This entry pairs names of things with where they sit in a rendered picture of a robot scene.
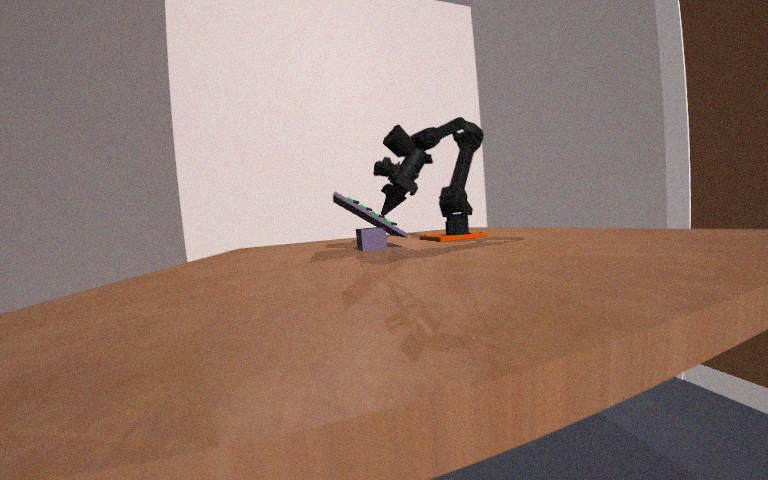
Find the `lavender switch panel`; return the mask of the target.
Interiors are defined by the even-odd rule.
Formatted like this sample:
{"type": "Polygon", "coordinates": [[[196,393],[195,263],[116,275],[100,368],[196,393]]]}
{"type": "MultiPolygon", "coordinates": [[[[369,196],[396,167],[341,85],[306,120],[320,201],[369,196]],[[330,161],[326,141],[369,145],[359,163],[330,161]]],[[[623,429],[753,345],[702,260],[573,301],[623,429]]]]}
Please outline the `lavender switch panel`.
{"type": "Polygon", "coordinates": [[[376,226],[374,228],[356,229],[357,247],[362,251],[387,249],[386,233],[406,237],[409,234],[397,228],[397,223],[388,221],[385,216],[376,214],[371,208],[359,204],[359,201],[342,196],[334,191],[333,202],[376,226]],[[369,211],[368,211],[369,210],[369,211]],[[383,219],[382,219],[383,218],[383,219]],[[396,226],[394,226],[396,225],[396,226]]]}

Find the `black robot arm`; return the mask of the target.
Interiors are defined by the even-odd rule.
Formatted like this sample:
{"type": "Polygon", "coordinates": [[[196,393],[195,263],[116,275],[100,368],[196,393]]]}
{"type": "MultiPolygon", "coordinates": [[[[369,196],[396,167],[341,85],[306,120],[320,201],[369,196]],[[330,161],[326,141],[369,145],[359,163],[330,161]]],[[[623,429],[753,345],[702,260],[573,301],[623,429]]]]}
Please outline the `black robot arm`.
{"type": "MultiPolygon", "coordinates": [[[[419,172],[425,164],[433,164],[431,154],[425,151],[435,147],[441,139],[453,134],[454,141],[460,149],[450,184],[442,188],[440,209],[443,217],[447,217],[446,235],[471,234],[468,230],[468,215],[473,208],[467,201],[465,185],[470,171],[472,156],[481,146],[484,138],[483,130],[475,123],[468,122],[462,117],[441,125],[437,128],[426,128],[411,136],[400,125],[390,131],[383,144],[398,158],[405,157],[403,162],[416,167],[419,172]],[[458,130],[464,130],[458,133],[458,130]],[[458,214],[453,214],[461,212],[458,214]]],[[[400,161],[394,165],[391,159],[385,157],[382,162],[374,164],[373,175],[385,176],[388,180],[399,173],[400,161]]]]}

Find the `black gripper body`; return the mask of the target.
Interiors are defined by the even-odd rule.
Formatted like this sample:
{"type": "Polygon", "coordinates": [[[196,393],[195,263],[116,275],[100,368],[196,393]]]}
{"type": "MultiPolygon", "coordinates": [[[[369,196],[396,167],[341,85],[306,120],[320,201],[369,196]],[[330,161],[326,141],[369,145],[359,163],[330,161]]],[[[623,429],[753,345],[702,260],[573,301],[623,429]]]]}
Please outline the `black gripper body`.
{"type": "Polygon", "coordinates": [[[403,196],[405,196],[409,191],[410,195],[413,196],[418,190],[418,185],[414,181],[419,177],[419,175],[419,170],[416,167],[409,163],[402,162],[398,175],[391,178],[389,181],[390,183],[385,184],[381,191],[385,194],[384,189],[389,186],[403,196]]]}

